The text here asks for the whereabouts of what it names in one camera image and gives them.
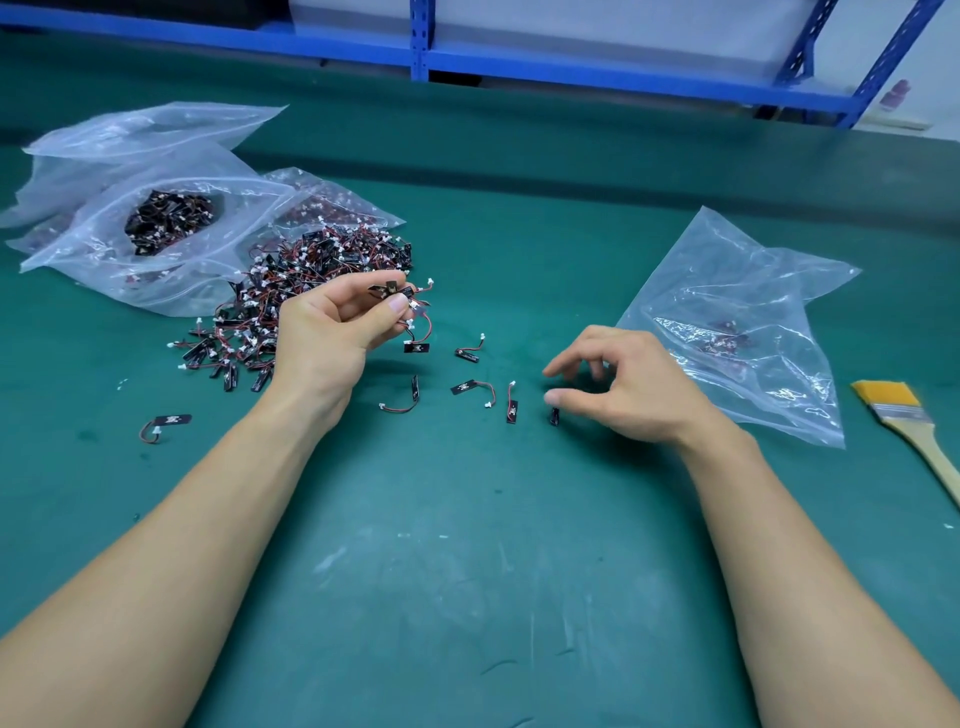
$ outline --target hand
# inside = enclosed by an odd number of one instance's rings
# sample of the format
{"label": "hand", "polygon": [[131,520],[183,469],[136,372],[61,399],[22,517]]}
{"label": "hand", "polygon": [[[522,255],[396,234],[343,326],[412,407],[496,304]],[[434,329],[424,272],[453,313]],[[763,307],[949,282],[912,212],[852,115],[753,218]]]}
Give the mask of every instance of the hand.
{"label": "hand", "polygon": [[587,327],[543,373],[571,380],[582,361],[597,381],[608,376],[603,363],[611,364],[610,391],[594,395],[551,389],[543,396],[547,404],[589,417],[632,440],[670,445],[684,445],[701,432],[732,424],[652,333]]}
{"label": "hand", "polygon": [[338,422],[363,374],[367,352],[405,330],[413,318],[407,297],[385,301],[372,285],[406,282],[402,271],[352,273],[289,299],[280,307],[276,371],[264,406],[278,404],[320,435]]}

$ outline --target right hand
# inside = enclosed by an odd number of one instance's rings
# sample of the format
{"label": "right hand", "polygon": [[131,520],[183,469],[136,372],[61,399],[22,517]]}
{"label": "right hand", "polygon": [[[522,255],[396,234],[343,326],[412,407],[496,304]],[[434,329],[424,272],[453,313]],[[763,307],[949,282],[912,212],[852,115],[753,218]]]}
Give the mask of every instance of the right hand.
{"label": "right hand", "polygon": [[543,373],[563,374],[570,381],[582,361],[597,381],[608,375],[604,362],[611,365],[610,391],[551,389],[543,396],[547,404],[589,417],[632,440],[676,446],[696,439],[700,432],[732,424],[652,333],[587,327]]}

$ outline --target clear plastic bag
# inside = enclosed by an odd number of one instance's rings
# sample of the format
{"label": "clear plastic bag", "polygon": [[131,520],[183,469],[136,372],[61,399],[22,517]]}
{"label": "clear plastic bag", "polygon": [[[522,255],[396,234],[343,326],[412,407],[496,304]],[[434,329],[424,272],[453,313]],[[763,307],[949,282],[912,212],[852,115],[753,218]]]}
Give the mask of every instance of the clear plastic bag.
{"label": "clear plastic bag", "polygon": [[[209,197],[213,220],[156,255],[136,255],[126,226],[155,190]],[[223,147],[182,145],[82,206],[20,270],[49,266],[116,301],[166,316],[204,316],[230,298],[228,282],[250,267],[247,241],[302,197]]]}
{"label": "clear plastic bag", "polygon": [[307,193],[301,203],[275,222],[275,227],[285,231],[302,226],[326,225],[347,228],[366,225],[388,230],[404,223],[400,218],[364,200],[346,187],[330,180],[322,180],[298,167],[277,169],[263,177],[265,180],[289,184]]}
{"label": "clear plastic bag", "polygon": [[842,448],[833,376],[804,304],[859,272],[764,248],[702,207],[617,326],[654,332],[736,422]]}
{"label": "clear plastic bag", "polygon": [[0,228],[69,212],[183,144],[206,141],[233,149],[283,107],[174,102],[87,119],[42,136],[24,152],[33,174],[0,212]]}

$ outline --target shelf post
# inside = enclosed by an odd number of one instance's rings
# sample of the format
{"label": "shelf post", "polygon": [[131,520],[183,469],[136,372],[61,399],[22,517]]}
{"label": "shelf post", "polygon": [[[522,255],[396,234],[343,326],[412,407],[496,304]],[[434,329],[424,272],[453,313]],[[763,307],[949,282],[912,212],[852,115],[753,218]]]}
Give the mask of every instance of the shelf post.
{"label": "shelf post", "polygon": [[813,46],[838,2],[839,0],[818,0],[804,29],[794,41],[790,55],[783,62],[774,80],[775,84],[789,85],[800,78],[809,78],[813,75]]}
{"label": "shelf post", "polygon": [[433,45],[436,9],[436,0],[410,0],[410,78],[413,81],[430,80],[426,54]]}
{"label": "shelf post", "polygon": [[860,83],[860,86],[853,93],[853,98],[860,101],[859,108],[850,113],[840,114],[837,117],[836,126],[840,129],[849,129],[866,112],[867,108],[876,98],[876,95],[883,88],[884,84],[890,79],[891,74],[897,70],[900,61],[910,50],[910,46],[920,37],[926,24],[930,22],[944,0],[917,0],[913,9],[907,14],[897,28],[897,32],[890,38],[887,47],[883,53],[876,59],[873,67],[867,73],[867,76]]}

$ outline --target fingernail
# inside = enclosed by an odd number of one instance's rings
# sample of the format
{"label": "fingernail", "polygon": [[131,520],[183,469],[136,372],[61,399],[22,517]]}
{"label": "fingernail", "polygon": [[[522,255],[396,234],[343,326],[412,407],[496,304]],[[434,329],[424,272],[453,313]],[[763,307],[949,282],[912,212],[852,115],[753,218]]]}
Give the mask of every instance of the fingernail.
{"label": "fingernail", "polygon": [[407,307],[407,297],[402,293],[394,293],[393,296],[387,299],[387,305],[399,313]]}

